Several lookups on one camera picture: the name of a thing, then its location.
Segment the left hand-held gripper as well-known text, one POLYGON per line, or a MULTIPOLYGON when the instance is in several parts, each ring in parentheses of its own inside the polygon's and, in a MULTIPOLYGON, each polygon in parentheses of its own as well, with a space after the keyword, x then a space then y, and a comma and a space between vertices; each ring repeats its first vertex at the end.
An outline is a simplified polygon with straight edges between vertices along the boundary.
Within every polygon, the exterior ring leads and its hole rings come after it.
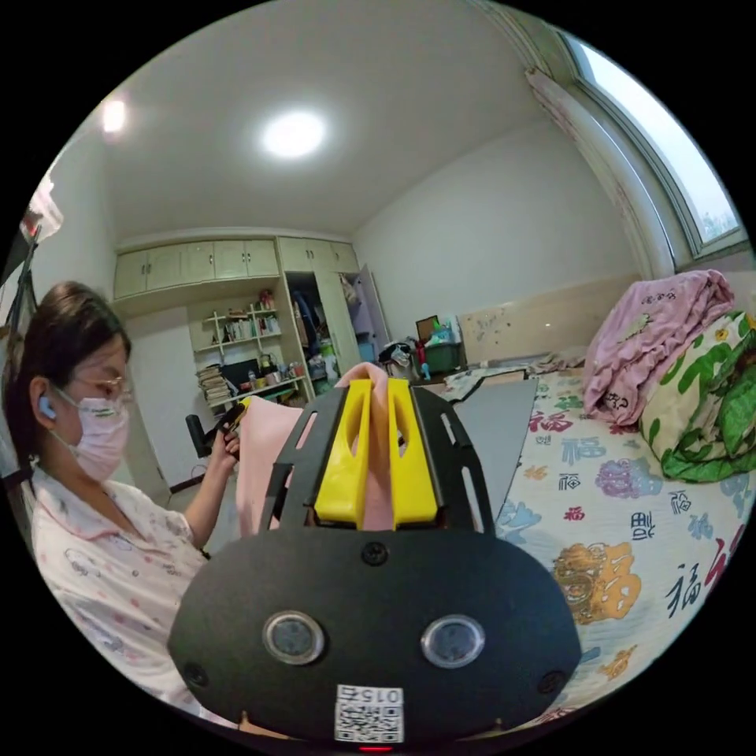
POLYGON ((237 432, 247 410, 250 407, 251 397, 241 398, 234 403, 208 431, 202 427, 199 417, 195 414, 185 417, 187 430, 198 458, 208 458, 211 454, 216 432, 228 429, 237 432))

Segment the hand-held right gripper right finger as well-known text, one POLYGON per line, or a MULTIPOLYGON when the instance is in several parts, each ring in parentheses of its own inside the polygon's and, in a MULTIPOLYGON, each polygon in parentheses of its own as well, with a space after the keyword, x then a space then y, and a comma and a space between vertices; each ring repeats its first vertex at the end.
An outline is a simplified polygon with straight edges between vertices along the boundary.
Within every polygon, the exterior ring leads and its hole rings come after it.
POLYGON ((438 504, 421 423, 407 380, 388 380, 387 417, 393 526, 434 524, 438 504))

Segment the person's left hand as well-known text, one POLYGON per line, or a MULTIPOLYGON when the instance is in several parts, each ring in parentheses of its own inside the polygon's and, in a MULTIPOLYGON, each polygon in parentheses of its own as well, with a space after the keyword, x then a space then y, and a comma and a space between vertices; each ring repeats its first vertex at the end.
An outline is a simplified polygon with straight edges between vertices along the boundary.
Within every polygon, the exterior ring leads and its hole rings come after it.
POLYGON ((235 431, 223 429, 216 432, 207 473, 230 475, 238 462, 239 448, 239 437, 235 431))

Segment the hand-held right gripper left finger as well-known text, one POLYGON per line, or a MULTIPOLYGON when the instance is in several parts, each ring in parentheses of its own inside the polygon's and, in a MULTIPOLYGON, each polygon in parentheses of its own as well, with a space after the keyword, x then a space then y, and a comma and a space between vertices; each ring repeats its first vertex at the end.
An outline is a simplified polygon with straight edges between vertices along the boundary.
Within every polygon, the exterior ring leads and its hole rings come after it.
POLYGON ((322 524, 361 528, 369 471, 372 383, 354 380, 340 390, 332 441, 314 512, 322 524))

